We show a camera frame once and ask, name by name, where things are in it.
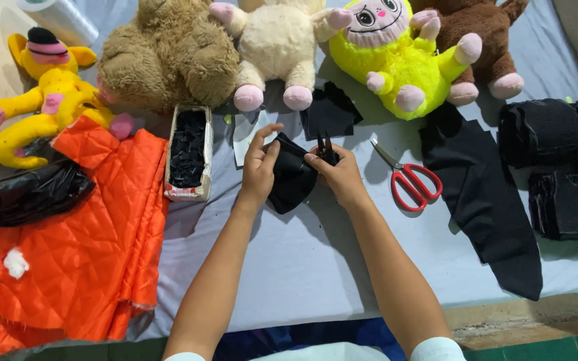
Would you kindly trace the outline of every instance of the blue cloth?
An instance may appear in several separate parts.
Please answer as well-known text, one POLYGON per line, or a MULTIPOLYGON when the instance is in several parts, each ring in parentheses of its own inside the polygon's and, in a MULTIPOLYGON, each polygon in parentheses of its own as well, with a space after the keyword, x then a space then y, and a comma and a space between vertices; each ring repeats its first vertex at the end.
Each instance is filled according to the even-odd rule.
POLYGON ((216 348, 213 361, 249 361, 272 353, 334 342, 377 346, 390 361, 405 360, 405 352, 383 318, 378 317, 226 333, 216 348))

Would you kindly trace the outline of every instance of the orange satin fabric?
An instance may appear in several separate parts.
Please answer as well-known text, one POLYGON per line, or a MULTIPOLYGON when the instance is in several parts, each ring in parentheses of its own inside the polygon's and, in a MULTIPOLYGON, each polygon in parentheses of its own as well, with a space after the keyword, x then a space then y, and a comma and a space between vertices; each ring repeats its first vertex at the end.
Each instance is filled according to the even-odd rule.
POLYGON ((66 338, 120 340, 132 315, 155 307, 166 145, 146 130, 118 141, 86 117, 54 140, 97 185, 66 214, 0 228, 0 355, 66 338), (29 264, 19 280, 3 266, 13 247, 29 264))

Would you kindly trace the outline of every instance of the white sleeve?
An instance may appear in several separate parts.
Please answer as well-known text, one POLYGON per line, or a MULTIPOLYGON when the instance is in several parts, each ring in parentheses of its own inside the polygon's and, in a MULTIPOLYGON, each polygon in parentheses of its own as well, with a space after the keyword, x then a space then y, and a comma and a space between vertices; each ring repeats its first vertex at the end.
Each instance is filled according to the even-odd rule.
POLYGON ((197 353, 193 352, 183 352, 176 353, 173 356, 169 356, 165 361, 206 361, 204 357, 199 356, 197 353))
POLYGON ((410 361, 465 361, 458 343, 447 337, 432 337, 413 349, 410 361))

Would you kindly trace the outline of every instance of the brown plush toy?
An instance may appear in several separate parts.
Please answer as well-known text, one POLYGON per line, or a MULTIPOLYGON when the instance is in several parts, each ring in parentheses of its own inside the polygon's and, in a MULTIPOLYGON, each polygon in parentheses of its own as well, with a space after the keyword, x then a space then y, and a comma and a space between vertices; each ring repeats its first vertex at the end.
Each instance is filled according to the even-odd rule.
POLYGON ((528 0, 507 0, 501 6, 496 5, 496 0, 410 2, 416 14, 414 17, 421 18, 418 20, 424 21, 423 18, 436 15, 440 17, 441 32, 436 43, 441 53, 456 45, 461 37, 468 33, 476 33, 483 40, 481 57, 452 83, 447 101, 454 105, 474 102, 478 96, 475 79, 487 84, 495 98, 510 99, 521 93, 524 82, 516 73, 514 61, 507 50, 507 33, 512 23, 525 10, 528 0))
POLYGON ((233 93, 239 55, 211 0, 139 0, 133 19, 102 47, 98 88, 109 103, 168 113, 217 107, 233 93))

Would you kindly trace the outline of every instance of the plush toy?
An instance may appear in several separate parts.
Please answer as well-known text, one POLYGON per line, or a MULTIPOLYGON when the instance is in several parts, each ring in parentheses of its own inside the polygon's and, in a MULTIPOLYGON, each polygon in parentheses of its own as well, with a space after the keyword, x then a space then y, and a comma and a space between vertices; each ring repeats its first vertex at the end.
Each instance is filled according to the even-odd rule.
POLYGON ((97 86, 109 103, 165 114, 175 105, 215 108, 233 94, 239 57, 211 0, 139 0, 108 36, 97 86))
POLYGON ((294 111, 307 109, 315 83, 316 46, 353 19, 349 10, 325 9, 325 0, 265 0, 251 13, 232 4, 213 3, 209 12, 239 38, 233 102, 244 112, 262 104, 265 81, 276 78, 285 80, 285 104, 294 111))
POLYGON ((486 84, 495 98, 510 99, 521 93, 524 81, 516 73, 507 50, 508 29, 523 13, 528 0, 507 0, 501 6, 496 6, 496 0, 411 1, 414 11, 433 8, 438 12, 439 50, 448 49, 467 33, 477 33, 483 39, 481 57, 454 80, 449 102, 455 105, 473 102, 478 96, 475 79, 486 84))
POLYGON ((78 66, 89 66, 96 55, 87 47, 66 47, 44 28, 8 37, 13 58, 35 78, 38 86, 14 98, 0 100, 0 126, 14 116, 40 111, 0 132, 0 163, 13 168, 35 168, 47 160, 24 157, 22 148, 38 137, 52 136, 84 114, 108 129, 118 139, 133 128, 129 114, 113 115, 95 97, 97 89, 78 75, 78 66))
POLYGON ((407 0, 354 0, 346 8, 355 18, 329 40, 331 57, 398 118, 419 118, 436 109, 452 80, 480 55, 481 40, 474 33, 437 55, 440 19, 430 11, 410 23, 407 0), (414 28, 421 29, 417 38, 414 28))

